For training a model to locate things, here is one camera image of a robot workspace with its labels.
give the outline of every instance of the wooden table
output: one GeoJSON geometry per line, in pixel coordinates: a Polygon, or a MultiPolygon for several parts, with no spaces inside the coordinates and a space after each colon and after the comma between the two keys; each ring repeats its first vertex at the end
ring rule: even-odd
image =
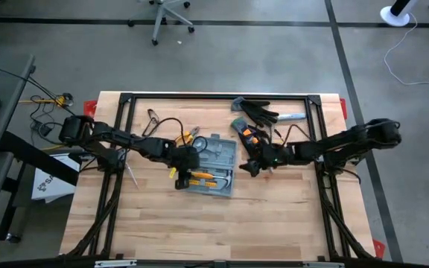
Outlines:
{"type": "MultiPolygon", "coordinates": [[[[113,125],[119,95],[120,92],[101,92],[96,121],[113,125]]],[[[345,130],[339,96],[320,96],[328,135],[345,130]]],[[[160,119],[180,119],[185,130],[200,126],[200,135],[218,133],[221,138],[237,141],[237,165],[247,160],[238,135],[229,127],[243,113],[231,112],[229,100],[138,99],[133,133],[140,135],[147,125],[147,109],[153,109],[160,119]]],[[[285,100],[271,102],[269,110],[305,112],[302,102],[285,100]]],[[[299,126],[308,131],[305,121],[299,122],[299,126]]],[[[287,127],[288,124],[276,125],[283,135],[287,127]]],[[[175,121],[167,121],[155,133],[163,138],[178,135],[179,125],[175,121]]],[[[304,140],[306,137],[293,129],[289,141],[304,140]]],[[[313,165],[279,167],[273,175],[263,172],[256,178],[237,169],[234,192],[228,199],[175,190],[174,179],[168,177],[165,165],[149,162],[136,152],[129,153],[127,162],[140,189],[136,189],[126,172],[111,255],[123,253],[125,258],[159,260],[315,261],[319,255],[328,257],[313,165]]],[[[70,251],[94,222],[102,178],[103,174],[95,170],[79,176],[61,253],[70,251]]],[[[357,179],[343,173],[337,176],[337,181],[346,225],[365,249],[374,254],[357,179]]],[[[333,222],[332,226],[337,251],[341,252],[333,222]]],[[[103,227],[99,250],[104,238],[103,227]]]]}

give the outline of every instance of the gray toolbox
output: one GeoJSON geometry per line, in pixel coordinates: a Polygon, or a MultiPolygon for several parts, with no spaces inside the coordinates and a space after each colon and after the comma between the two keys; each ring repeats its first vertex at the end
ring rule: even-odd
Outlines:
{"type": "Polygon", "coordinates": [[[236,141],[223,140],[218,134],[212,134],[211,138],[206,138],[206,140],[197,138],[192,145],[200,152],[200,167],[192,172],[210,173],[224,179],[191,177],[190,187],[185,191],[230,197],[235,181],[234,169],[238,152],[236,141]]]}

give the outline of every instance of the concrete floor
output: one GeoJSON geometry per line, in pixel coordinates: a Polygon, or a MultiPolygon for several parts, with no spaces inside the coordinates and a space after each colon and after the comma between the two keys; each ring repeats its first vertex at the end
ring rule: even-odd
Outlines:
{"type": "MultiPolygon", "coordinates": [[[[331,0],[338,22],[380,22],[379,10],[390,0],[331,0]]],[[[413,10],[429,22],[428,1],[413,10]]],[[[329,22],[323,0],[192,0],[189,19],[210,21],[329,22]]],[[[73,19],[153,19],[154,7],[134,0],[7,0],[0,16],[73,19]]],[[[72,110],[96,99],[101,90],[207,92],[349,93],[330,27],[196,26],[162,27],[153,47],[153,26],[44,25],[0,23],[0,51],[36,56],[34,77],[53,92],[71,92],[72,110]]],[[[341,28],[340,36],[364,120],[401,122],[403,142],[394,150],[375,151],[381,182],[405,262],[429,264],[429,85],[403,86],[383,64],[386,51],[406,29],[341,28]]],[[[390,55],[394,72],[412,82],[429,80],[429,28],[414,30],[390,55]]],[[[26,99],[40,94],[27,86],[26,99]]],[[[30,140],[27,114],[19,106],[10,124],[30,140]]],[[[64,111],[54,117],[62,121],[64,111]]],[[[349,106],[349,126],[355,124],[349,106]]],[[[47,143],[36,138],[36,146],[47,143]]],[[[358,167],[372,235],[387,242],[365,163],[358,167]]],[[[5,207],[0,198],[0,216],[5,207]]],[[[70,197],[31,209],[24,240],[0,243],[0,261],[57,254],[70,197]]],[[[390,259],[387,249],[386,259],[390,259]]]]}

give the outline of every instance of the work glove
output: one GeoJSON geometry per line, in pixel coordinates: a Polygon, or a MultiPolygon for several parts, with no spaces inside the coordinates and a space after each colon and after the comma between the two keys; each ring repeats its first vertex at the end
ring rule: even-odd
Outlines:
{"type": "Polygon", "coordinates": [[[263,106],[269,105],[269,101],[252,101],[252,100],[242,100],[239,105],[242,110],[251,118],[251,120],[256,123],[256,125],[261,128],[266,125],[267,127],[271,127],[273,123],[277,123],[277,117],[279,113],[270,112],[264,108],[263,106]]]}

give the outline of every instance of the office chair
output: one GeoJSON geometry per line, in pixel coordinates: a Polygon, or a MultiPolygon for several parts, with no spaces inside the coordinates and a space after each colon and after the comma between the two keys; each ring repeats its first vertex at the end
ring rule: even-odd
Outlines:
{"type": "MultiPolygon", "coordinates": [[[[167,19],[165,17],[166,15],[169,15],[170,17],[180,21],[184,25],[187,25],[188,32],[190,34],[194,32],[193,23],[191,23],[189,20],[187,20],[186,18],[184,18],[183,16],[179,15],[178,13],[176,13],[171,9],[174,5],[180,4],[181,1],[184,1],[184,0],[156,0],[156,3],[158,4],[158,12],[156,13],[155,28],[153,29],[153,36],[152,36],[153,45],[158,45],[158,40],[156,39],[156,37],[158,36],[160,25],[161,24],[166,25],[167,23],[167,19]]],[[[149,3],[155,4],[155,1],[150,0],[149,3]]],[[[190,2],[184,1],[183,6],[185,8],[189,8],[190,2]]],[[[129,19],[127,22],[127,25],[129,27],[133,27],[135,23],[136,23],[135,19],[129,19]]]]}

